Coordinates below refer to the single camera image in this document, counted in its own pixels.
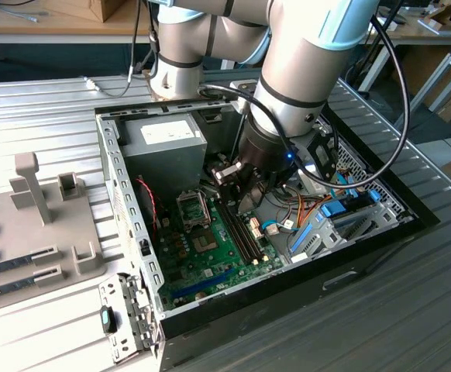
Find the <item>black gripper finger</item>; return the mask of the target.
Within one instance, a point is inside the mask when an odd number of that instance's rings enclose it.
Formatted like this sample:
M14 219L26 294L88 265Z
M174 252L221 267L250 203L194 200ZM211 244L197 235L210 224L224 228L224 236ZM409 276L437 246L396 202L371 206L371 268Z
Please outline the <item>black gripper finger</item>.
M239 179L244 165L236 161L227 167L213 167L212 177L217 184L222 202L231 212L247 212L249 202L244 191L244 183Z
M283 183L283 178L278 172L260 171L253 172L253 191L271 192Z

